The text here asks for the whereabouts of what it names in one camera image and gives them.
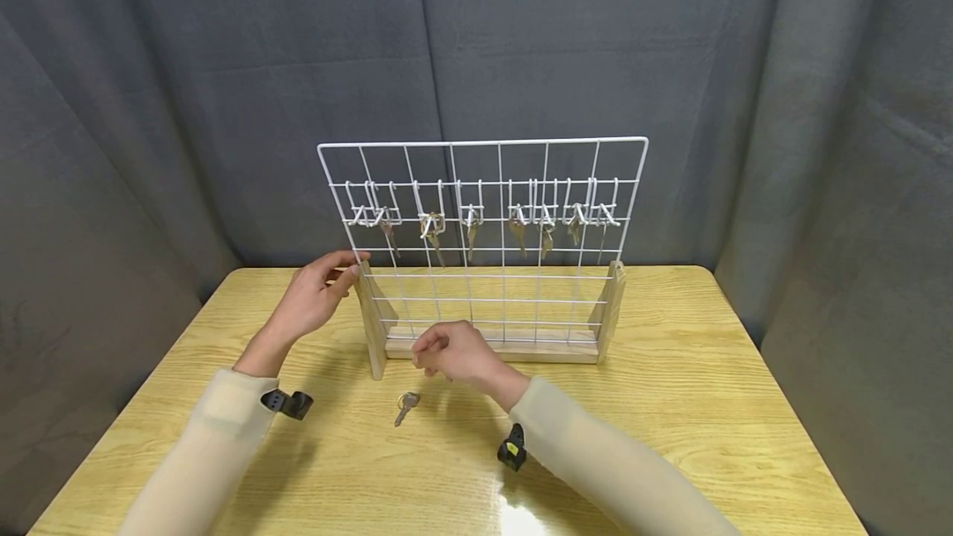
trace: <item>gray curtain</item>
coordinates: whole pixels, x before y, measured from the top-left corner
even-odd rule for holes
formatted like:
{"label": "gray curtain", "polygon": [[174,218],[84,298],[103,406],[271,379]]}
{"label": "gray curtain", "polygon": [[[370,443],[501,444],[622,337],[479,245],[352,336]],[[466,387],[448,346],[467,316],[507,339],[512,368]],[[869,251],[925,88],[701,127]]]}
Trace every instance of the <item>gray curtain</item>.
{"label": "gray curtain", "polygon": [[951,9],[0,0],[0,534],[228,272],[346,244],[316,143],[612,135],[625,260],[715,271],[872,534],[946,534]]}

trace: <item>hand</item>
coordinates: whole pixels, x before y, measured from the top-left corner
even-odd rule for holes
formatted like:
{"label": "hand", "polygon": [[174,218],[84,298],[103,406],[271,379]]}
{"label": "hand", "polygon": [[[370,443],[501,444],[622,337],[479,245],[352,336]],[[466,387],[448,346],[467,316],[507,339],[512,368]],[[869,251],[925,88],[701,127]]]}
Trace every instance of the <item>hand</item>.
{"label": "hand", "polygon": [[530,380],[493,352],[490,344],[466,321],[437,323],[411,347],[414,366],[428,377],[441,372],[489,395],[503,410],[519,402]]}
{"label": "hand", "polygon": [[[357,254],[360,261],[371,258],[370,253]],[[285,295],[261,333],[293,342],[321,328],[357,281],[360,273],[358,262],[355,254],[342,250],[328,253],[301,267],[292,276]],[[336,269],[344,266],[347,267],[344,271]]]}
{"label": "hand", "polygon": [[[360,261],[371,258],[370,253],[357,254]],[[344,271],[336,269],[344,266]],[[328,253],[297,270],[275,312],[245,346],[234,371],[251,377],[277,376],[295,342],[334,315],[359,270],[358,259],[350,251]]]}

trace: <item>sleeve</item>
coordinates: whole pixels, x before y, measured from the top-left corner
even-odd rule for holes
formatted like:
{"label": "sleeve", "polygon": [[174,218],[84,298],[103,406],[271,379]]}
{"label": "sleeve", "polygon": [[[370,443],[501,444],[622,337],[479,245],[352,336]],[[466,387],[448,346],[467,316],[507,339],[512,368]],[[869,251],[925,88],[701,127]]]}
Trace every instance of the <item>sleeve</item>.
{"label": "sleeve", "polygon": [[645,536],[739,533],[670,463],[545,379],[533,378],[510,418],[523,428],[528,453],[622,529]]}
{"label": "sleeve", "polygon": [[215,374],[119,535],[206,534],[271,426],[275,413],[260,399],[277,386],[277,379],[226,369]]}

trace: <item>wooden table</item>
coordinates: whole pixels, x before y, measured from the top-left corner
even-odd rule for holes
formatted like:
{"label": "wooden table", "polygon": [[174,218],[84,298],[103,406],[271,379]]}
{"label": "wooden table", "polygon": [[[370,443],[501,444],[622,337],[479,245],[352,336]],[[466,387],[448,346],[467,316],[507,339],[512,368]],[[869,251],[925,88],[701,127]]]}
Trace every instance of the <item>wooden table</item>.
{"label": "wooden table", "polygon": [[[603,365],[518,367],[658,450],[743,534],[865,534],[712,275],[627,271]],[[225,279],[33,536],[113,534],[208,379],[236,360],[290,274],[241,269]],[[302,423],[278,416],[217,534],[616,534],[537,462],[514,474],[496,460],[509,423],[488,399],[426,380],[407,361],[372,380],[357,298],[297,344],[281,380],[321,404]],[[407,390],[421,404],[394,428]]]}

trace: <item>black wrist sensor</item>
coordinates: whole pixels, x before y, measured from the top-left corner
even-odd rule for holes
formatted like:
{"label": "black wrist sensor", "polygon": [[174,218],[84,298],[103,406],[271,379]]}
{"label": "black wrist sensor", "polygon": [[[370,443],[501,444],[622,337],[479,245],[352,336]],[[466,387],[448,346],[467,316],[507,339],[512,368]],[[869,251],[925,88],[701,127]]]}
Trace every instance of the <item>black wrist sensor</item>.
{"label": "black wrist sensor", "polygon": [[302,419],[311,409],[314,399],[303,391],[288,395],[282,390],[272,390],[261,397],[261,402],[272,412],[281,412],[284,416]]}
{"label": "black wrist sensor", "polygon": [[503,462],[511,471],[518,472],[526,461],[526,441],[523,437],[523,428],[519,424],[513,425],[510,436],[504,438],[500,448],[496,449],[496,459]]}

